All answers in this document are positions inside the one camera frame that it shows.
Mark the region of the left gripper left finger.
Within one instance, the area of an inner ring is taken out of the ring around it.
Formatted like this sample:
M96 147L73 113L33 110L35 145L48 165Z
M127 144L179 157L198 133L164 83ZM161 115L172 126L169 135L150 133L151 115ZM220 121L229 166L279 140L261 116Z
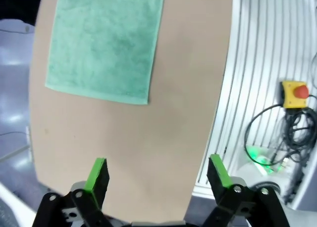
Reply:
M110 227L102 212L109 183L105 158L97 158L83 188L62 196L54 192L43 196L34 227Z

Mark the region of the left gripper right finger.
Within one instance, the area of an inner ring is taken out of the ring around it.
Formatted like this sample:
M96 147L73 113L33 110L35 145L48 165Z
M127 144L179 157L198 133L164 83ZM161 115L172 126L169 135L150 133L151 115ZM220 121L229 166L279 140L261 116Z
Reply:
M244 217L252 227L287 227L289 222L275 191L250 189L234 183L218 154L209 157L207 177L217 206L205 220L207 227L226 227Z

